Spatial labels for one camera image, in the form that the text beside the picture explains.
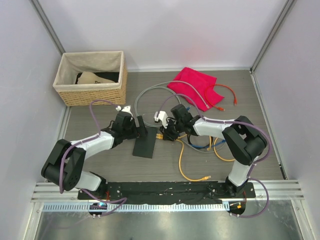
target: basket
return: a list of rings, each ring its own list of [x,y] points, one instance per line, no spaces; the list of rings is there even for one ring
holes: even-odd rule
[[[77,74],[83,72],[119,72],[119,79],[115,83],[75,84]],[[123,51],[64,53],[53,87],[67,106],[86,106],[96,99],[123,105],[126,103],[127,75]]]

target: black mounting plate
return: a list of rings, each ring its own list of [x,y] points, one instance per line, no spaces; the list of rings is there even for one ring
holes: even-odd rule
[[[165,182],[108,182],[110,200],[126,197],[125,204],[217,204],[223,199],[242,199],[244,194],[231,196],[224,182],[217,181],[165,181]],[[244,187],[247,199],[256,197],[254,185],[247,182]],[[79,200],[91,200],[84,192],[78,193]]]

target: white wall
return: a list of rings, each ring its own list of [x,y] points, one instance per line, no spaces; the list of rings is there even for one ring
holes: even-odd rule
[[[318,0],[296,1],[256,70],[285,170],[299,180],[315,226],[320,223],[319,11]]]
[[[27,0],[0,1],[0,239],[21,239],[64,104],[60,55]]]
[[[40,0],[67,52],[129,69],[251,67],[285,0]]]

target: floor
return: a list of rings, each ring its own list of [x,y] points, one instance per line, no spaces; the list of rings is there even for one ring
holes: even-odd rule
[[[245,214],[256,214],[265,204],[248,201]],[[117,212],[101,219],[88,215],[43,212],[35,239],[303,240],[290,200],[270,201],[267,211],[249,219],[230,217],[225,211]]]
[[[225,99],[218,105],[225,108],[219,111],[215,108],[204,113],[215,119],[236,119],[240,115],[247,116],[253,124],[267,131],[267,126],[259,105],[256,91],[248,70],[205,71],[204,73],[217,77],[217,83],[230,86],[236,93],[238,104],[233,105],[233,94],[224,87],[216,87],[215,91]],[[139,93],[155,84],[171,81],[178,72],[130,72],[126,87],[126,104],[134,106]],[[163,89],[154,89],[142,96],[138,104],[138,112],[145,121],[152,123],[152,118],[161,103],[171,93]],[[189,104],[181,99],[182,104]],[[165,105],[167,113],[177,105],[177,100],[171,98]],[[117,112],[111,106],[94,106],[94,113],[100,126],[107,127],[114,120]],[[196,110],[191,107],[190,112],[195,116]],[[97,132],[94,121],[87,106],[71,108],[69,123],[65,139],[69,141],[83,139]],[[206,145],[208,137],[193,137],[193,144]],[[99,174],[111,182],[121,181],[184,181],[178,168],[181,151],[179,142],[156,140],[153,158],[132,156],[134,140],[126,140],[121,145],[104,152],[100,152],[86,160],[84,170]],[[225,144],[219,154],[226,159],[232,155]],[[233,163],[218,159],[211,151],[199,153],[190,147],[185,147],[182,157],[182,169],[189,178],[202,178],[211,175],[211,180],[225,180],[231,171]],[[252,177],[260,180],[282,180],[277,158],[272,151],[270,157],[259,163],[253,170]]]

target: beige cloth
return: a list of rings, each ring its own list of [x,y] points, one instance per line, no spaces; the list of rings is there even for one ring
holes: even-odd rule
[[[78,78],[78,84],[114,84],[115,82],[106,78],[99,77],[93,72],[84,71]]]

